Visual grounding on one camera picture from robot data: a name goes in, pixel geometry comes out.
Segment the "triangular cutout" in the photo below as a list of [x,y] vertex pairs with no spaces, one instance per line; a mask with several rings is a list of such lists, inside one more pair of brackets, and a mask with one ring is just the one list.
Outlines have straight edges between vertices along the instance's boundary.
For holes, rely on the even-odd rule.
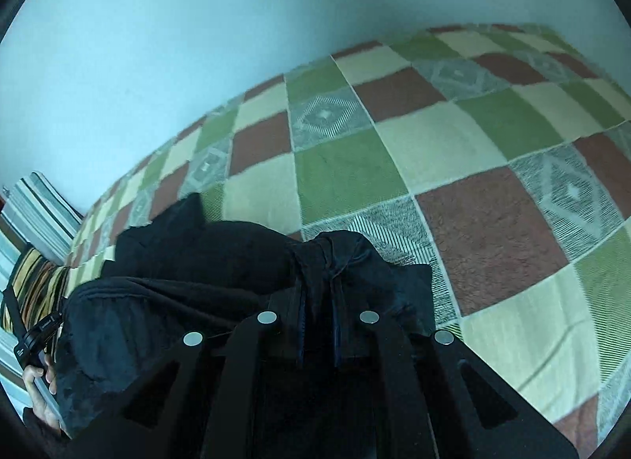
[[122,412],[123,417],[149,429],[158,425],[179,368],[179,363],[175,361],[167,363],[127,405]]
[[517,416],[517,411],[506,402],[467,362],[460,366],[471,400],[482,427],[493,429]]

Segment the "bed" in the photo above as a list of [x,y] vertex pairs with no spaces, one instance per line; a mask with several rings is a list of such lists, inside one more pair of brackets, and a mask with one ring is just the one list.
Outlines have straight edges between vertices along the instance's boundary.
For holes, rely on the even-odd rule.
[[116,181],[62,292],[192,192],[209,221],[360,232],[430,264],[437,326],[589,457],[631,396],[629,119],[629,96],[545,26],[356,45],[226,102]]

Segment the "black sleeve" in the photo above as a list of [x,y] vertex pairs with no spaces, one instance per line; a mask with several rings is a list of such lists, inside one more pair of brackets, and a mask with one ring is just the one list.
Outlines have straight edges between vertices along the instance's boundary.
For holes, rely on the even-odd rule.
[[56,435],[48,425],[35,416],[33,410],[29,407],[24,408],[22,417],[24,425],[26,425],[26,428],[40,447],[50,456],[50,459],[65,457],[65,449],[70,443],[70,438],[63,431],[61,435]]

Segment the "black cloth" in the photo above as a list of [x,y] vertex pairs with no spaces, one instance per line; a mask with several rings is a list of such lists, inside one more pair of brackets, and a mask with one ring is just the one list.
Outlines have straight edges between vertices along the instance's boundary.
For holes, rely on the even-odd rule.
[[[289,311],[304,291],[310,328],[334,318],[340,339],[329,350],[321,340],[327,332],[307,333],[295,344],[305,355],[300,372],[263,369],[257,455],[363,457],[372,442],[368,380],[340,373],[328,356],[339,365],[356,353],[345,321],[363,310],[390,314],[407,332],[431,333],[430,286],[429,266],[387,263],[358,233],[299,243],[256,224],[206,224],[192,194],[151,225],[122,233],[101,278],[71,294],[58,343],[59,406],[76,435],[185,333],[217,335],[260,311]],[[345,310],[324,311],[331,299],[343,300]],[[334,431],[342,427],[354,429],[344,446]]]

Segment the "silver screw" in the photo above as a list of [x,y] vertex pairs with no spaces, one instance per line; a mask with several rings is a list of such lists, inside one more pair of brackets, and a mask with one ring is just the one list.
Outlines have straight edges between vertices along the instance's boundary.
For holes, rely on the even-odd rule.
[[193,331],[192,333],[187,333],[187,335],[184,336],[184,345],[195,347],[195,345],[199,345],[203,339],[204,336],[202,336],[201,333]]
[[449,331],[446,331],[444,329],[436,331],[434,339],[441,345],[451,345],[454,342],[454,336]]
[[374,311],[362,311],[359,320],[365,324],[376,324],[379,321],[379,313],[375,313]]
[[262,313],[259,313],[257,320],[261,324],[273,324],[274,322],[276,322],[277,318],[278,317],[276,316],[276,313],[274,313],[273,311],[263,311]]

